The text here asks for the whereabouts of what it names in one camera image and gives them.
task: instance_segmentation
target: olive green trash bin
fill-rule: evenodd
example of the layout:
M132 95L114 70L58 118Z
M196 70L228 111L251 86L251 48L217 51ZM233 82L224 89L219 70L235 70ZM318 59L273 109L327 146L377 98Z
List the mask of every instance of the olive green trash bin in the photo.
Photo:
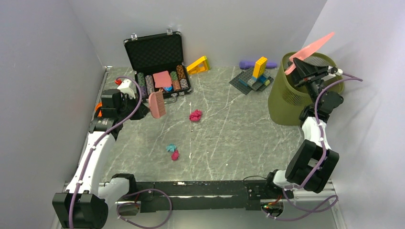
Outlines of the olive green trash bin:
M312 103L310 96L307 93L305 86L295 88L291 77L285 75L284 71L288 68L288 59L295 52L287 53L281 60L280 68L278 69L276 79L268 97L268 111L271 119L280 125L300 125L298 119L301 111ZM326 55L314 53L304 60L307 63L316 66L331 65L336 66L335 62ZM336 76L325 81L325 85L329 85L337 80L342 79L341 76ZM339 83L329 89L337 93L343 92L344 84Z

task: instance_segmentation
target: yellow block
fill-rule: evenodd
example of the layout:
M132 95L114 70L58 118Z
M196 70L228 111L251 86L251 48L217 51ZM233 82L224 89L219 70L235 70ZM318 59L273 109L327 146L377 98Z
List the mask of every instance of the yellow block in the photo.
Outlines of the yellow block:
M255 63L255 68L253 70L253 77L259 78L261 75L265 73L267 64L267 58L262 56L258 59Z
M206 56L202 56L200 59L194 61L194 63L190 64L187 67L188 74L196 74L200 72L205 72L210 69L210 65L208 64L208 60Z

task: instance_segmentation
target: small pink object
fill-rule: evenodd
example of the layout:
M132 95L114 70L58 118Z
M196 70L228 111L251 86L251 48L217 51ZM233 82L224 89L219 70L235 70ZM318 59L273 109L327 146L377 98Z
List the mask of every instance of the small pink object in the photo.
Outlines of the small pink object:
M195 110L190 114L190 121L198 122L201 119L201 115L203 114L200 110Z
M179 159L179 156L180 156L179 151L175 150L174 153L171 155L171 159L173 161L175 161L175 160Z
M168 71L153 74L153 80L156 88L171 87L171 78Z

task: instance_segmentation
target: pink crumpled fabric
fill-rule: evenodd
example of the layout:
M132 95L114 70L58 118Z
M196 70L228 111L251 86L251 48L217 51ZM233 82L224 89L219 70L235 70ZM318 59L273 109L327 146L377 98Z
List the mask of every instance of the pink crumpled fabric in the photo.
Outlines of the pink crumpled fabric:
M190 114L190 121L198 122L201 119L201 115L203 114L200 110L195 110Z
M180 156L179 151L175 150L174 153L171 155L171 159L173 161L175 161L175 160L179 159L179 156Z

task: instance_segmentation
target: marble surface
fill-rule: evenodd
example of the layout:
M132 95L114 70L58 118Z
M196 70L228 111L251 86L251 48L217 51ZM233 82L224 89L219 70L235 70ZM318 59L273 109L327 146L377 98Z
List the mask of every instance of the marble surface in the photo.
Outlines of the marble surface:
M116 173L132 173L138 181L238 180L266 176L285 169L303 141L298 126L281 126L271 119L263 92L243 95L229 84L238 67L212 68L190 76L193 93L166 105L161 119L150 115L127 121L104 168L102 181ZM277 70L267 70L272 77ZM113 68L104 89L116 88L117 76L134 76L131 68ZM202 110L200 122L189 121ZM173 143L180 157L171 160Z

